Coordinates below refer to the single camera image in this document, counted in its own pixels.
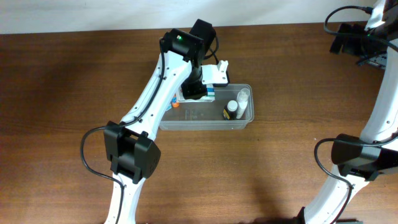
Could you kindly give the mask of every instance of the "gray bin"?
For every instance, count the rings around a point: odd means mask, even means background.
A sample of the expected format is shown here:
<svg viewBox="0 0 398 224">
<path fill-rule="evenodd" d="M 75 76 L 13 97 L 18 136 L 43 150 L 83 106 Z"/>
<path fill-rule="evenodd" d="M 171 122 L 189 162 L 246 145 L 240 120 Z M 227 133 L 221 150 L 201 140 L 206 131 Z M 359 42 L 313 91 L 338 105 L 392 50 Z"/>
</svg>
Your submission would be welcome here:
<svg viewBox="0 0 398 224">
<path fill-rule="evenodd" d="M 248 107 L 239 120 L 226 121 L 223 117 L 224 106 L 236 97 L 243 88 L 250 90 Z M 180 103 L 163 115 L 159 128 L 169 131 L 194 130 L 231 130 L 244 129 L 254 119 L 253 92 L 247 84 L 229 84 L 215 88 L 215 101 L 211 103 Z"/>
</svg>

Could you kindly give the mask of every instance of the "white wall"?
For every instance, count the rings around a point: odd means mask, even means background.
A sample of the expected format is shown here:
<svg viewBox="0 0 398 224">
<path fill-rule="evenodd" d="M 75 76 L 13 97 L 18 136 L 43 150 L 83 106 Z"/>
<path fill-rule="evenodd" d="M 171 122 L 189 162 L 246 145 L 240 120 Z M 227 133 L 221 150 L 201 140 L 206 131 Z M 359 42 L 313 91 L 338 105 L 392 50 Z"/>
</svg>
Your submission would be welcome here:
<svg viewBox="0 0 398 224">
<path fill-rule="evenodd" d="M 191 27 L 200 18 L 214 26 L 323 22 L 345 5 L 376 0 L 0 0 L 0 33 Z M 361 11 L 332 21 L 366 21 Z"/>
</svg>

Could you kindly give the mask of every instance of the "white bottle cap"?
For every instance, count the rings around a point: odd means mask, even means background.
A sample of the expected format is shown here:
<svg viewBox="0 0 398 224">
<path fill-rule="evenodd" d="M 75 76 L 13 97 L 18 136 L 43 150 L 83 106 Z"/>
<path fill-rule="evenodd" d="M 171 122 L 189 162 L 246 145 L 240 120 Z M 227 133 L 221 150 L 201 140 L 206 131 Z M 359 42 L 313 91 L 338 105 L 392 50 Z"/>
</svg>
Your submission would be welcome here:
<svg viewBox="0 0 398 224">
<path fill-rule="evenodd" d="M 234 100 L 231 100 L 231 101 L 228 102 L 227 108 L 228 108 L 228 110 L 230 112 L 234 112 L 238 108 L 238 103 L 236 101 L 234 101 Z"/>
</svg>

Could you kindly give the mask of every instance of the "brown tabletop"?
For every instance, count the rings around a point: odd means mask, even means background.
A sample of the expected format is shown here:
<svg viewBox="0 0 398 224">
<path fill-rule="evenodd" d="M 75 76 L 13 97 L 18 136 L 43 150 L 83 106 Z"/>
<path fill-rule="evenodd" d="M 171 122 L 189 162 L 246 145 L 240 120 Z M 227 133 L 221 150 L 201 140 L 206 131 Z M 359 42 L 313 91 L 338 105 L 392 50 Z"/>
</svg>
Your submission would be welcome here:
<svg viewBox="0 0 398 224">
<path fill-rule="evenodd" d="M 0 36 L 2 223 L 101 223 L 112 182 L 89 173 L 79 143 L 118 122 L 151 76 L 166 30 Z M 239 223 L 296 216 L 326 175 L 322 138 L 359 136 L 383 71 L 333 55 L 322 24 L 217 27 L 231 83 L 253 89 L 254 121 L 234 131 L 159 131 L 162 151 L 141 192 L 139 223 Z M 328 167 L 331 145 L 320 149 Z M 86 158 L 111 175 L 103 135 Z M 396 223 L 398 175 L 360 191 L 343 218 Z"/>
</svg>

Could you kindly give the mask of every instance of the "bottle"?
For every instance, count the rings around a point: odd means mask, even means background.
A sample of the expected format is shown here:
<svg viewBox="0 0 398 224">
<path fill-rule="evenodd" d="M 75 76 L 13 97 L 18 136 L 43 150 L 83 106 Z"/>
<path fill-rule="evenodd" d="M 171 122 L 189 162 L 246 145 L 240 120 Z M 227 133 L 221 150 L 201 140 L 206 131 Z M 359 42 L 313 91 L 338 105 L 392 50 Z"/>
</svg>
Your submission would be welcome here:
<svg viewBox="0 0 398 224">
<path fill-rule="evenodd" d="M 239 93 L 236 101 L 238 101 L 238 111 L 236 112 L 236 119 L 241 119 L 248 106 L 248 100 L 250 96 L 250 90 L 247 88 L 243 88 Z"/>
<path fill-rule="evenodd" d="M 174 94 L 174 96 L 173 96 L 173 98 L 172 98 L 172 106 L 173 106 L 174 108 L 180 106 L 180 103 L 177 102 L 177 97 L 175 96 L 175 94 Z"/>
<path fill-rule="evenodd" d="M 228 102 L 224 107 L 223 115 L 225 120 L 234 120 L 236 118 L 236 110 L 238 109 L 238 103 L 234 100 Z"/>
</svg>

